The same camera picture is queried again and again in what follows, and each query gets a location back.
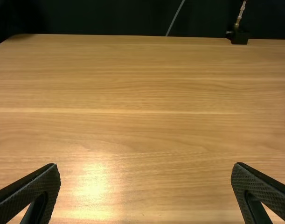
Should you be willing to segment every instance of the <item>wood grain surface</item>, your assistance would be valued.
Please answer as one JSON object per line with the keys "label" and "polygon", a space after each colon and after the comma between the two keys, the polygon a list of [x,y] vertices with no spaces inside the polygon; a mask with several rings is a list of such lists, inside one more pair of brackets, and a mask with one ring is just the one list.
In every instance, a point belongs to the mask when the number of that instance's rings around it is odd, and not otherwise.
{"label": "wood grain surface", "polygon": [[285,184],[285,40],[0,44],[0,189],[57,163],[51,224],[242,224],[238,161]]}

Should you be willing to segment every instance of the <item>dark background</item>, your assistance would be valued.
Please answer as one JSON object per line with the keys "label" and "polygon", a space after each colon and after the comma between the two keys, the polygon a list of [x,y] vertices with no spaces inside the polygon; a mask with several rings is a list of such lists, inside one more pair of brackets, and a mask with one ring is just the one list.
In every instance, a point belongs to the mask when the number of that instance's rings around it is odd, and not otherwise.
{"label": "dark background", "polygon": [[[181,0],[0,0],[0,42],[17,33],[165,35]],[[240,0],[186,0],[170,36],[225,37]],[[285,39],[285,0],[248,0],[252,38]]]}

